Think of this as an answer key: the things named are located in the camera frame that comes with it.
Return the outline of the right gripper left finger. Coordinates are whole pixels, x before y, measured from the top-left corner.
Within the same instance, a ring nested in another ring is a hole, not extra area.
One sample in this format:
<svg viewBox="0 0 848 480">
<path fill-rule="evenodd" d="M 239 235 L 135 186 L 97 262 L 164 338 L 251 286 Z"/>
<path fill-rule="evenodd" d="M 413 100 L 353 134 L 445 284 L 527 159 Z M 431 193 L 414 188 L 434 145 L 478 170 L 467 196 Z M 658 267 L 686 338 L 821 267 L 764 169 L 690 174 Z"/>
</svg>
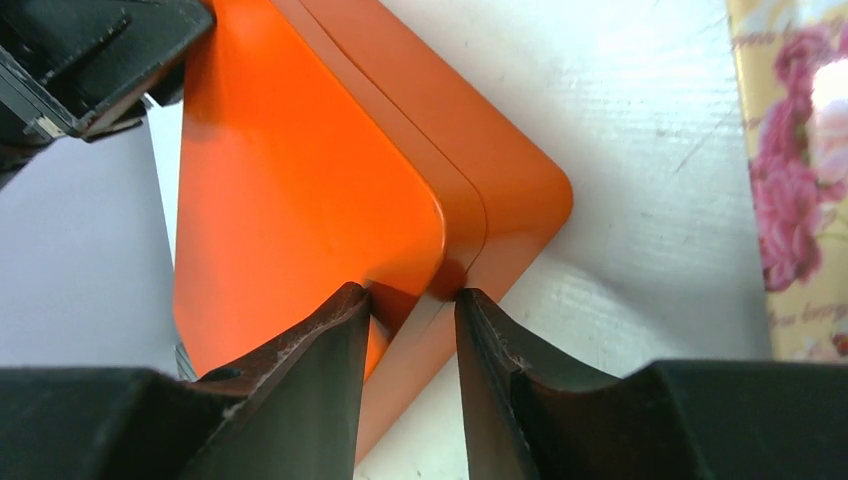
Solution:
<svg viewBox="0 0 848 480">
<path fill-rule="evenodd" d="M 308 318 L 194 382 L 146 368 L 5 368 L 5 479 L 348 479 L 370 296 Z"/>
</svg>

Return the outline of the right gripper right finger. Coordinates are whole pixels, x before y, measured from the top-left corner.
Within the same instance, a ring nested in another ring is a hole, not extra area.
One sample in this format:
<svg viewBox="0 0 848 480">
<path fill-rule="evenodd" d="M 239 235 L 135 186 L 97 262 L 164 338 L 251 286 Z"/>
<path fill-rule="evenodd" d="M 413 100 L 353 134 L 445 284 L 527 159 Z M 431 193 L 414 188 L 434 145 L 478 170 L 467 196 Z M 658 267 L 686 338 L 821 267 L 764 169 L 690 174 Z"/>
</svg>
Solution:
<svg viewBox="0 0 848 480">
<path fill-rule="evenodd" d="M 843 479 L 847 369 L 658 360 L 616 378 L 478 289 L 455 303 L 473 479 Z"/>
</svg>

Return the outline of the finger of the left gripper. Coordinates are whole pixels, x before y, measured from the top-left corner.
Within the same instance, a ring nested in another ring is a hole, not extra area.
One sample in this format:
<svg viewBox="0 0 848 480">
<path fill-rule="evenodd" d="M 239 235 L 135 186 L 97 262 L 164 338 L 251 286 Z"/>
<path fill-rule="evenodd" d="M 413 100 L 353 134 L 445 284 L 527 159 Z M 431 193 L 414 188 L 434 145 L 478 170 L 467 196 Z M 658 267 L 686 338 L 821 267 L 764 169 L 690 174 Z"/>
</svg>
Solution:
<svg viewBox="0 0 848 480">
<path fill-rule="evenodd" d="M 1 183 L 65 137 L 134 129 L 184 97 L 185 58 L 215 25 L 201 1 L 1 4 Z"/>
</svg>

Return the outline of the orange cookie tin box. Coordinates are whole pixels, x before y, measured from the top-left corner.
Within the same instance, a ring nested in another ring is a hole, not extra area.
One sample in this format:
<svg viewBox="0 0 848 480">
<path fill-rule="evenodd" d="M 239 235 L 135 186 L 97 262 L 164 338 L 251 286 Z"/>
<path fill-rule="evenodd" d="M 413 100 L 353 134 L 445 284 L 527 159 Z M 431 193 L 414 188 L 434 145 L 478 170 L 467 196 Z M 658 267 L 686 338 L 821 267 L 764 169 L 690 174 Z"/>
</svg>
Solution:
<svg viewBox="0 0 848 480">
<path fill-rule="evenodd" d="M 453 298 L 501 299 L 569 217 L 563 170 L 377 1 L 281 1 L 278 9 L 424 178 L 442 215 L 441 259 L 405 292 L 369 274 L 390 331 L 365 382 L 365 458 L 456 349 Z"/>
</svg>

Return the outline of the floral tray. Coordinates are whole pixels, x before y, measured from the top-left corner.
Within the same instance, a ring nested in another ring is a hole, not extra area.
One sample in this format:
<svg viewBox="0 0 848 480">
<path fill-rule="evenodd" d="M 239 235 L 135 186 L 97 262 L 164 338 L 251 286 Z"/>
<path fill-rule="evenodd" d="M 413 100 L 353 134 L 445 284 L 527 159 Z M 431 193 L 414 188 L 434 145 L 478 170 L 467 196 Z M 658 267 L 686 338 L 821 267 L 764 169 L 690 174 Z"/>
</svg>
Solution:
<svg viewBox="0 0 848 480">
<path fill-rule="evenodd" d="M 727 5 L 776 358 L 847 360 L 847 5 Z"/>
</svg>

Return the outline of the orange tin lid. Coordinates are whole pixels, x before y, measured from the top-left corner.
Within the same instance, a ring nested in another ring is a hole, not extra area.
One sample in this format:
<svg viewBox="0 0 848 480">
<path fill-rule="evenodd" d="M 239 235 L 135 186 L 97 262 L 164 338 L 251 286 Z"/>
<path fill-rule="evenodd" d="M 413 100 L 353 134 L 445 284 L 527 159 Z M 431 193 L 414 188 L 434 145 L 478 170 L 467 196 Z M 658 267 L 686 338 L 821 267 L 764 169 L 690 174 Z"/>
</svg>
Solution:
<svg viewBox="0 0 848 480">
<path fill-rule="evenodd" d="M 186 62 L 174 314 L 198 375 L 347 282 L 377 310 L 372 371 L 485 238 L 471 183 L 298 1 L 214 1 Z"/>
</svg>

